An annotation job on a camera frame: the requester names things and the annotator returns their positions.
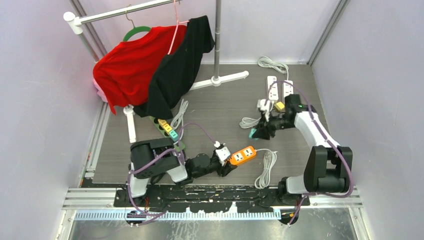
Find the teal plug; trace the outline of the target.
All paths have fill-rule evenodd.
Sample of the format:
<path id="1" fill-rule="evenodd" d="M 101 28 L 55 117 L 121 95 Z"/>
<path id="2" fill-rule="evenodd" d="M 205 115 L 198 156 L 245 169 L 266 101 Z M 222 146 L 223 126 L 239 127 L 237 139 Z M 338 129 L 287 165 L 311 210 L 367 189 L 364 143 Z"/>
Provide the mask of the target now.
<path id="1" fill-rule="evenodd" d="M 256 133 L 256 131 L 257 131 L 256 128 L 251 128 L 250 129 L 250 132 L 249 132 L 249 135 L 248 135 L 248 138 L 249 139 L 252 139 L 252 140 L 258 140 L 258 138 L 254 137 L 254 134 Z"/>
<path id="2" fill-rule="evenodd" d="M 174 142 L 177 142 L 179 140 L 179 135 L 175 130 L 172 129 L 171 131 L 169 131 L 168 134 Z"/>

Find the orange power strip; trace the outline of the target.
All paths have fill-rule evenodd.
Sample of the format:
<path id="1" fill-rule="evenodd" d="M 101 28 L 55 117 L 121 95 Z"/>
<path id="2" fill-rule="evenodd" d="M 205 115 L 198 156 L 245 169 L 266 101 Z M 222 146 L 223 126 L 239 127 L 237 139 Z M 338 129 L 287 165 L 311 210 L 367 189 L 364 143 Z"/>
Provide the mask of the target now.
<path id="1" fill-rule="evenodd" d="M 264 189 L 270 185 L 271 172 L 277 162 L 278 155 L 276 151 L 268 148 L 256 149 L 253 146 L 245 147 L 236 153 L 233 153 L 229 158 L 229 163 L 233 166 L 240 166 L 254 159 L 258 152 L 264 152 L 263 156 L 263 170 L 262 173 L 255 179 L 254 186 L 256 189 Z"/>

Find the short white power strip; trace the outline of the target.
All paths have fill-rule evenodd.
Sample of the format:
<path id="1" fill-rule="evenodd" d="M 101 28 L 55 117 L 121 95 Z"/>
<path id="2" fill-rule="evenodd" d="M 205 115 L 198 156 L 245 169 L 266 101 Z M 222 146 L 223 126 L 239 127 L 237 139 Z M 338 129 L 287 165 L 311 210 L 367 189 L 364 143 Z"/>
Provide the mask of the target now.
<path id="1" fill-rule="evenodd" d="M 266 77 L 266 99 L 272 102 L 272 105 L 279 100 L 279 90 L 277 77 L 269 75 Z M 239 123 L 242 129 L 254 128 L 260 121 L 260 118 L 243 117 Z"/>

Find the long white power strip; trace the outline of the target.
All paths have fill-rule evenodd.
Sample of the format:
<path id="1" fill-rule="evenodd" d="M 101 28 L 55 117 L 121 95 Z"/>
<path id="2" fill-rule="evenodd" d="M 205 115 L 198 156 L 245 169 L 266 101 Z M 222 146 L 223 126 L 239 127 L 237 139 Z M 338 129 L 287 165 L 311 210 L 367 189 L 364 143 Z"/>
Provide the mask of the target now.
<path id="1" fill-rule="evenodd" d="M 287 97 L 288 95 L 294 93 L 293 82 L 289 80 L 289 67 L 287 64 L 273 61 L 267 56 L 261 56 L 258 59 L 257 64 L 262 68 L 274 69 L 278 73 L 285 75 L 286 79 L 282 83 L 282 100 L 284 100 L 284 98 Z"/>

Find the dark green power strip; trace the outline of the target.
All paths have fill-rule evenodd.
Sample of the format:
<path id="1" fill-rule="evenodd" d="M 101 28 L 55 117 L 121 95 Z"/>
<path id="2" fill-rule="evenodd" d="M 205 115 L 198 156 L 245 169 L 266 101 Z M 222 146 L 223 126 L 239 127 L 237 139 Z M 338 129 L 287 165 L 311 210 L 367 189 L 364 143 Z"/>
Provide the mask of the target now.
<path id="1" fill-rule="evenodd" d="M 153 116 L 149 116 L 149 119 L 152 121 L 152 123 L 156 126 L 156 128 L 159 130 L 159 132 L 165 137 L 165 138 L 170 138 L 170 136 L 169 136 L 169 134 L 158 124 L 158 119 L 159 118 L 156 118 L 156 117 L 153 117 Z M 180 150 L 182 150 L 184 153 L 185 153 L 185 149 L 186 149 L 186 146 L 185 146 L 185 144 L 182 142 L 182 141 L 180 141 L 179 143 L 176 143 L 175 145 L 175 149 L 177 150 L 177 151 L 180 151 Z"/>

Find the purple power strip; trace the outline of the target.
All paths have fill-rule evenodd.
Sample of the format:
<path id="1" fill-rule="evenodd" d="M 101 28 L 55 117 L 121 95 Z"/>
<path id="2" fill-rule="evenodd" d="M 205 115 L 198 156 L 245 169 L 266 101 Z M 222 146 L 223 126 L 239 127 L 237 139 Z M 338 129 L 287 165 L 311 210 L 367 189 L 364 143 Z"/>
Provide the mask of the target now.
<path id="1" fill-rule="evenodd" d="M 173 130 L 175 130 L 176 132 L 177 132 L 177 128 L 180 125 L 184 124 L 184 114 L 185 114 L 188 106 L 189 106 L 189 102 L 187 100 L 182 99 L 177 114 L 171 120 L 171 122 L 169 124 L 173 128 Z M 178 136 L 179 136 L 179 139 L 182 139 L 183 136 L 184 136 L 184 130 L 181 130 L 181 133 L 178 133 Z"/>

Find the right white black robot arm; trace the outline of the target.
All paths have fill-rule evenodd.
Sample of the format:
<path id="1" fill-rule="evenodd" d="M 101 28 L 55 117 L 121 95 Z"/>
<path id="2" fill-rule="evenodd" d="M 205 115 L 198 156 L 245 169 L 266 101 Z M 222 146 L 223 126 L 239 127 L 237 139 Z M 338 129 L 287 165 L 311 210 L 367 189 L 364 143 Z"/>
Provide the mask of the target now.
<path id="1" fill-rule="evenodd" d="M 310 148 L 310 154 L 303 174 L 283 178 L 285 187 L 277 192 L 283 205 L 291 205 L 297 194 L 350 193 L 352 187 L 353 152 L 350 147 L 341 146 L 325 130 L 314 107 L 303 104 L 299 94 L 284 98 L 282 113 L 271 114 L 271 102 L 260 99 L 257 109 L 261 114 L 254 139 L 270 140 L 278 130 L 296 128 Z"/>

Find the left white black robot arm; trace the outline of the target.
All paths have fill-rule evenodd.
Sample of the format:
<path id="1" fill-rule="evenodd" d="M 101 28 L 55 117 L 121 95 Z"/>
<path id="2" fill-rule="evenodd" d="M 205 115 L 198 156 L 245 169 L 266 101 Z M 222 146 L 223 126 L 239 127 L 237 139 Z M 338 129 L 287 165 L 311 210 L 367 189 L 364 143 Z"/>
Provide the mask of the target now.
<path id="1" fill-rule="evenodd" d="M 225 177 L 237 168 L 231 162 L 229 149 L 218 141 L 214 143 L 212 156 L 200 153 L 186 158 L 184 150 L 176 147 L 169 137 L 138 141 L 130 146 L 129 191 L 126 194 L 129 203 L 141 206 L 151 179 L 162 174 L 168 174 L 176 185 L 183 186 L 213 172 Z"/>

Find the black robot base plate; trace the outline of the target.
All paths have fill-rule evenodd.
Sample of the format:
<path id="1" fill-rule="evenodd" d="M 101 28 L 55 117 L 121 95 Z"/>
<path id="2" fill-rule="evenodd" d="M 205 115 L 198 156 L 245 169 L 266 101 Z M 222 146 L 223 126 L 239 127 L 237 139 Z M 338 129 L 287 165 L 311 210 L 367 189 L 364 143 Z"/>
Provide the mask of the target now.
<path id="1" fill-rule="evenodd" d="M 299 218 L 298 206 L 309 206 L 308 197 L 291 194 L 277 187 L 257 189 L 250 185 L 148 185 L 146 194 L 130 197 L 124 187 L 115 193 L 113 206 L 129 208 L 137 206 L 153 215 L 171 214 L 220 214 L 224 216 L 234 209 L 241 217 L 272 214 L 283 224 L 295 223 Z"/>

